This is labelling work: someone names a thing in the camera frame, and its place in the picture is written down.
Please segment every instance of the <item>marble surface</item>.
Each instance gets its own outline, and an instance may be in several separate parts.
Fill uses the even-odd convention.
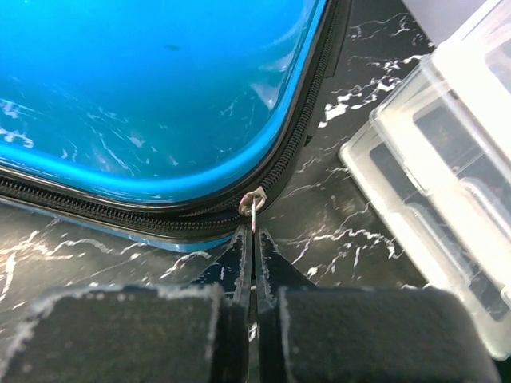
[[[354,0],[348,35],[341,75],[323,90],[325,120],[286,191],[259,223],[283,256],[319,286],[423,286],[337,152],[432,47],[401,0],[385,6]],[[226,246],[177,254],[1,206],[0,354],[26,305],[48,288],[189,282]]]

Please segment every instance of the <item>blue case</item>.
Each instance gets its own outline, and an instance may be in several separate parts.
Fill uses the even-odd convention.
[[[345,3],[5,0],[2,199],[174,250],[224,240],[243,195],[287,182]]]

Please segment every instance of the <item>zipper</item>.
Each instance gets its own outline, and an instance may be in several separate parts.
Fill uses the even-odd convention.
[[[275,186],[282,183],[283,175],[290,171],[290,165],[296,159],[297,153],[303,146],[307,134],[308,122],[314,111],[315,102],[319,95],[321,84],[327,70],[330,52],[335,40],[340,9],[343,0],[335,1],[328,6],[331,19],[325,21],[327,28],[324,43],[321,47],[315,72],[308,89],[305,101],[300,105],[299,118],[292,128],[290,137],[284,142],[283,151],[278,160],[263,175],[257,177],[254,190],[238,192],[227,201],[214,204],[193,213],[176,215],[170,211],[129,211],[121,207],[104,205],[92,200],[81,199],[59,191],[49,190],[16,176],[0,175],[0,198],[12,202],[21,202],[35,207],[43,207],[57,215],[69,215],[79,220],[94,221],[107,226],[136,231],[141,234],[156,235],[173,239],[193,239],[221,237],[233,232],[238,225],[248,221],[252,206],[246,208],[242,201],[252,201],[259,198],[256,208],[260,211],[267,202],[266,194],[270,195]]]

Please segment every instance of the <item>metal zipper pull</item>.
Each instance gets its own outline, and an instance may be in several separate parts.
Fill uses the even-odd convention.
[[[266,198],[263,187],[259,186],[256,190],[245,194],[240,201],[238,212],[243,217],[252,218],[252,232],[256,231],[256,213],[264,206]]]

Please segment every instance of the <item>black zipper tape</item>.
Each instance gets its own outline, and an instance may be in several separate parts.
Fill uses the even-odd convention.
[[[123,206],[108,200],[97,199],[83,192],[57,185],[38,184],[20,173],[0,174],[0,198],[29,207],[44,209],[55,215],[94,223],[104,228],[114,228],[141,236],[171,239],[177,243],[200,242],[221,238],[232,233],[248,219],[238,214],[238,206],[246,192],[262,186],[267,193],[264,209],[279,196],[291,178],[299,152],[307,135],[307,127],[314,111],[329,57],[337,41],[339,22],[346,23],[340,12],[345,0],[330,0],[323,11],[320,33],[309,56],[307,71],[296,90],[277,144],[244,180],[215,195],[168,208],[156,206]]]

